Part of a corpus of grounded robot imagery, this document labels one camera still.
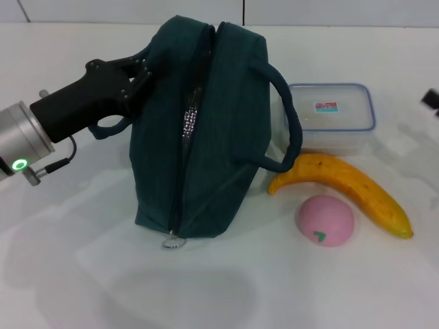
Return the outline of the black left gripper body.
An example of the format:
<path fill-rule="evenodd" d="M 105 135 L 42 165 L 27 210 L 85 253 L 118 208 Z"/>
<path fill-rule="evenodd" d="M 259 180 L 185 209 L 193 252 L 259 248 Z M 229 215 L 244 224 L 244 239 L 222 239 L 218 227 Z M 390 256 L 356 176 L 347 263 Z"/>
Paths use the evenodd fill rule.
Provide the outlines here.
<path fill-rule="evenodd" d="M 34 102 L 30 110 L 53 143 L 112 115 L 126 116 L 122 91 L 130 84 L 122 68 L 92 60 L 78 81 Z"/>

